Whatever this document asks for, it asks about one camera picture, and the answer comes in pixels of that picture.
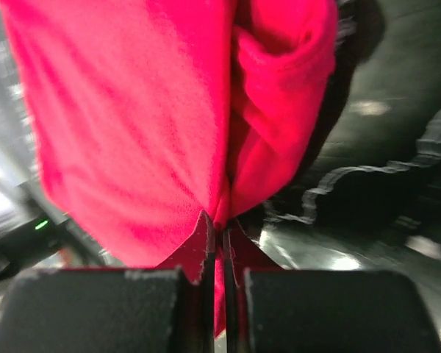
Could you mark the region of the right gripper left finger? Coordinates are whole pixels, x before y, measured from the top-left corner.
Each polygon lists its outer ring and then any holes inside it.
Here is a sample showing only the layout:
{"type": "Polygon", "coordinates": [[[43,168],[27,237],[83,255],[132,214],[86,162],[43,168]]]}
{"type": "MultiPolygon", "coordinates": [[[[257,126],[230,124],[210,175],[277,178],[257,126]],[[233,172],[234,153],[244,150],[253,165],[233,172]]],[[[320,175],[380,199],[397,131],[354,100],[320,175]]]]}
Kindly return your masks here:
{"type": "Polygon", "coordinates": [[[215,232],[201,213],[159,268],[36,268],[0,301],[0,352],[212,352],[215,232]]]}

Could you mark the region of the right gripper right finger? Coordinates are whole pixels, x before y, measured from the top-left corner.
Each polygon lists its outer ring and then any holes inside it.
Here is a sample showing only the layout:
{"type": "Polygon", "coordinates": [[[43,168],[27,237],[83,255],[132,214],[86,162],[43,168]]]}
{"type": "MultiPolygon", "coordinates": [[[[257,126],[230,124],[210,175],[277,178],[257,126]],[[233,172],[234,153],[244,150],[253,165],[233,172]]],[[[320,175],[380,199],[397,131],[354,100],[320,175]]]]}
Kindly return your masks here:
{"type": "Polygon", "coordinates": [[[237,221],[223,233],[223,256],[228,352],[441,352],[403,274],[285,270],[237,221]]]}

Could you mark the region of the red polo shirt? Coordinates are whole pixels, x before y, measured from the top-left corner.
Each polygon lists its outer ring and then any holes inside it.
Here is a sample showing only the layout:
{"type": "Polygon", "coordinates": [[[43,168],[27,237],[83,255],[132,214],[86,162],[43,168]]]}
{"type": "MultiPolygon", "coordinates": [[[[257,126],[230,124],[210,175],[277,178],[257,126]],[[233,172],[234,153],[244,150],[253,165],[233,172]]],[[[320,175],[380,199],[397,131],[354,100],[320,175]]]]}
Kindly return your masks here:
{"type": "Polygon", "coordinates": [[[0,1],[46,195],[110,254],[164,263],[305,159],[334,1],[0,1]]]}

